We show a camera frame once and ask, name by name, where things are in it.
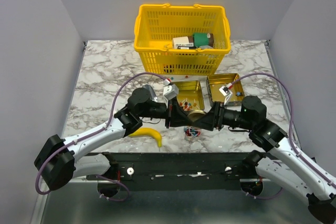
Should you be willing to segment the candy tin box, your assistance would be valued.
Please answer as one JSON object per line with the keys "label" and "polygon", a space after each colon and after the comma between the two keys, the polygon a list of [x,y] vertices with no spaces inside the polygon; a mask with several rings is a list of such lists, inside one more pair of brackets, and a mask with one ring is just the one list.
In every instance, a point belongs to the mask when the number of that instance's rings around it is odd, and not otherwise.
{"label": "candy tin box", "polygon": [[184,111],[204,110],[204,100],[201,83],[195,81],[174,82],[179,89],[177,100]]}

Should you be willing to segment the gold tin lid half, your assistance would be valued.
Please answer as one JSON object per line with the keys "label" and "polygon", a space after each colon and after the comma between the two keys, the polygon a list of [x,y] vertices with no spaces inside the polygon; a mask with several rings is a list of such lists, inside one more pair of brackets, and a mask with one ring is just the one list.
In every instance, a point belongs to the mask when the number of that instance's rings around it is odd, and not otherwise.
{"label": "gold tin lid half", "polygon": [[[212,106],[214,102],[224,102],[224,96],[220,93],[219,88],[225,84],[231,83],[239,78],[237,73],[225,73],[209,75],[206,80],[209,102]],[[226,104],[227,106],[240,106],[245,93],[240,81],[236,82],[231,88],[233,95]]]}

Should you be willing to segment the shiny metal scoop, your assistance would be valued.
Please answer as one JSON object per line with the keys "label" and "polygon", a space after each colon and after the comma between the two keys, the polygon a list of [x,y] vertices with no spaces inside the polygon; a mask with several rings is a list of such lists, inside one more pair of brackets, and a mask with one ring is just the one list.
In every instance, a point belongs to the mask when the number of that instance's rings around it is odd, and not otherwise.
{"label": "shiny metal scoop", "polygon": [[149,96],[150,96],[150,100],[152,100],[154,102],[158,102],[158,97],[157,97],[157,95],[155,93],[155,90],[154,90],[154,88],[150,84],[145,84],[142,87],[145,88],[146,90],[148,90]]}

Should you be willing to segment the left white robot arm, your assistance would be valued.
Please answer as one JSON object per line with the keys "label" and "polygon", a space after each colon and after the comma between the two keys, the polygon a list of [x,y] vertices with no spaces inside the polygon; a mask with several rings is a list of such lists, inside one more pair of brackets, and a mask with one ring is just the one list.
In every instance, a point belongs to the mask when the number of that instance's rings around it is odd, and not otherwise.
{"label": "left white robot arm", "polygon": [[142,118],[164,119],[167,127],[192,123],[176,97],[168,103],[159,103],[151,100],[149,90],[137,88],[126,105],[106,123],[68,138],[60,138],[57,134],[49,137],[34,161],[38,170],[35,189],[39,190],[40,179],[51,191],[63,187],[78,171],[76,162],[91,151],[134,133],[143,125]]}

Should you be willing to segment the clear plastic jar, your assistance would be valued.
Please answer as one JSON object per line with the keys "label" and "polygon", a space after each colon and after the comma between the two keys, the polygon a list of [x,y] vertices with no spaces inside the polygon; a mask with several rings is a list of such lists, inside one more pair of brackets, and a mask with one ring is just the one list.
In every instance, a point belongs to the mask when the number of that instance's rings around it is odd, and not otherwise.
{"label": "clear plastic jar", "polygon": [[184,130],[184,138],[188,141],[195,140],[202,133],[201,129],[199,129],[197,127],[192,127],[192,126],[186,126],[186,127],[184,127],[183,130]]}

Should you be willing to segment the gold jar lid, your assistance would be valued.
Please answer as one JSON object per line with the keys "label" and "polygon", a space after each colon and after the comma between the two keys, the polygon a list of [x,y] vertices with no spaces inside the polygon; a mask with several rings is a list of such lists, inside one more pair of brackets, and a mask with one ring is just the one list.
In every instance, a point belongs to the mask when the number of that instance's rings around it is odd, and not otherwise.
{"label": "gold jar lid", "polygon": [[187,117],[192,122],[195,122],[198,119],[202,118],[205,114],[206,114],[206,112],[203,111],[203,110],[193,110],[187,115]]}

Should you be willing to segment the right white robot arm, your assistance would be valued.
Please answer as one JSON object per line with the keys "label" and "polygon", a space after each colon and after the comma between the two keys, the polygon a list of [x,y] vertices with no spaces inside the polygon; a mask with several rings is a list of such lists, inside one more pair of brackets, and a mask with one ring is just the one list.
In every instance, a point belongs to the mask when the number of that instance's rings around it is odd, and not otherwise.
{"label": "right white robot arm", "polygon": [[335,223],[335,176],[324,170],[290,139],[276,123],[266,118],[267,108],[257,96],[245,97],[241,110],[230,110],[215,102],[207,113],[198,116],[193,126],[220,130],[223,126],[249,131],[249,138],[266,153],[280,160],[290,170],[267,168],[265,158],[250,159],[241,165],[249,178],[259,172],[281,187],[301,197],[309,212],[322,223]]}

